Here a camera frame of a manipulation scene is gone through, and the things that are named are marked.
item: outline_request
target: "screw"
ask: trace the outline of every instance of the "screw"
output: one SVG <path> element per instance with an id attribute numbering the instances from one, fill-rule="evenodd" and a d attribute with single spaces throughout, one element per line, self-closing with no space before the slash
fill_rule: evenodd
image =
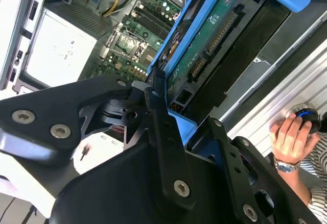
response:
<path id="1" fill-rule="evenodd" d="M 17 123 L 27 125 L 35 120 L 35 114 L 28 110 L 17 110 L 11 115 L 11 118 Z"/>
<path id="2" fill-rule="evenodd" d="M 126 86 L 126 83 L 124 81 L 118 80 L 117 83 L 121 86 Z"/>
<path id="3" fill-rule="evenodd" d="M 72 133 L 71 129 L 68 126 L 62 124 L 52 126 L 50 132 L 51 135 L 53 135 L 57 139 L 68 138 Z"/>
<path id="4" fill-rule="evenodd" d="M 243 212 L 252 222 L 257 222 L 258 216 L 252 206 L 247 204 L 243 205 Z"/>
<path id="5" fill-rule="evenodd" d="M 160 96 L 160 94 L 158 92 L 156 92 L 155 90 L 152 91 L 152 94 L 154 94 L 156 96 Z"/>
<path id="6" fill-rule="evenodd" d="M 243 142 L 244 145 L 250 146 L 250 143 L 247 140 L 243 139 L 242 142 Z"/>
<path id="7" fill-rule="evenodd" d="M 298 223 L 299 224 L 307 224 L 305 220 L 303 220 L 302 218 L 298 219 Z"/>
<path id="8" fill-rule="evenodd" d="M 190 195 L 189 186 L 182 180 L 176 180 L 174 182 L 175 192 L 181 197 L 188 197 Z"/>
<path id="9" fill-rule="evenodd" d="M 217 126 L 221 127 L 221 123 L 220 123 L 220 121 L 218 121 L 218 120 L 216 120 L 216 119 L 215 119 L 215 124 L 216 124 Z"/>

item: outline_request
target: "finger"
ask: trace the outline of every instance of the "finger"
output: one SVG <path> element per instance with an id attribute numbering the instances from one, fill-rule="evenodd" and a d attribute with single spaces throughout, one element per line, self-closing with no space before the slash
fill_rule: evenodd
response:
<path id="1" fill-rule="evenodd" d="M 277 137 L 277 142 L 276 142 L 277 146 L 282 146 L 284 144 L 287 132 L 288 132 L 293 120 L 295 119 L 295 117 L 296 117 L 296 115 L 294 113 L 291 113 L 290 116 L 288 116 L 288 118 L 285 119 L 282 127 L 279 129 L 279 132 L 278 132 L 278 137 Z"/>
<path id="2" fill-rule="evenodd" d="M 308 140 L 308 135 L 311 129 L 312 123 L 310 121 L 305 122 L 303 127 L 301 128 L 300 132 L 297 135 L 297 138 L 294 143 L 293 151 L 296 152 L 298 155 L 303 154 L 303 149 Z"/>
<path id="3" fill-rule="evenodd" d="M 280 127 L 281 127 L 280 123 L 275 123 L 270 129 L 270 139 L 272 144 L 275 144 L 277 141 L 277 132 L 280 129 Z"/>
<path id="4" fill-rule="evenodd" d="M 291 153 L 293 151 L 294 143 L 297 137 L 297 133 L 301 127 L 302 124 L 302 118 L 297 117 L 293 120 L 287 134 L 285 137 L 285 141 L 283 144 L 283 149 L 285 154 Z"/>
<path id="5" fill-rule="evenodd" d="M 319 140 L 320 140 L 320 136 L 318 133 L 312 134 L 305 144 L 303 154 L 305 154 L 305 156 L 308 155 Z"/>

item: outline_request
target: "person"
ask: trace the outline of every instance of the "person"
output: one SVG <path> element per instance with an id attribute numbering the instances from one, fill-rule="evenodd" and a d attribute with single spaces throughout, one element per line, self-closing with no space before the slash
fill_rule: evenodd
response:
<path id="1" fill-rule="evenodd" d="M 327 223 L 327 186 L 308 188 L 299 178 L 299 168 L 327 183 L 327 136 L 309 134 L 311 122 L 290 114 L 270 130 L 271 149 L 278 174 L 322 222 Z"/>

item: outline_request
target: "blue light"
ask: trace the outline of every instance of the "blue light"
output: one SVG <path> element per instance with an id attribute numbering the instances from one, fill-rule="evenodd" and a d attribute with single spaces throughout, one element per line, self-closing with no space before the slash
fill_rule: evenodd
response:
<path id="1" fill-rule="evenodd" d="M 300 115 L 298 115 L 298 117 L 302 117 L 303 115 L 306 115 L 306 114 L 309 114 L 309 113 L 312 113 L 312 114 L 314 114 L 313 112 L 311 112 L 311 111 L 309 111 L 309 112 L 303 112 L 303 113 L 301 113 Z"/>

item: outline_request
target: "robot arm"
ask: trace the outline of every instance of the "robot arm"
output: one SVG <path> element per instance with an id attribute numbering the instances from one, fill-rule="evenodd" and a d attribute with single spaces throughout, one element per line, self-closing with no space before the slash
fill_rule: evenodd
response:
<path id="1" fill-rule="evenodd" d="M 231 141 L 219 121 L 207 119 L 184 150 L 164 78 L 154 68 L 147 83 L 103 76 L 0 102 L 1 151 L 57 182 L 81 139 L 125 126 L 124 151 L 70 175 L 50 223 L 319 223 L 255 147 Z"/>

